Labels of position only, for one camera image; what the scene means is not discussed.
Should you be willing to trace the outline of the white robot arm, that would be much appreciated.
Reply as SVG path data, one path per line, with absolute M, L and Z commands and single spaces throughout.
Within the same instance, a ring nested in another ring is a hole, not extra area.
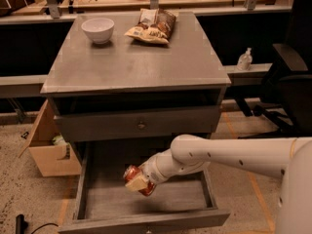
M 126 187 L 144 195 L 173 176 L 219 163 L 282 181 L 275 234 L 312 234 L 312 138 L 205 139 L 177 136 L 170 148 L 124 173 Z

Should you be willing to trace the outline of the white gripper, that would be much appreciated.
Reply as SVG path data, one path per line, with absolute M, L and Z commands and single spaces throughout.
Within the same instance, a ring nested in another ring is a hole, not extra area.
M 136 175 L 126 182 L 126 187 L 130 191 L 139 191 L 147 188 L 149 181 L 154 184 L 160 184 L 168 180 L 158 168 L 158 155 L 150 157 L 139 168 L 143 175 Z

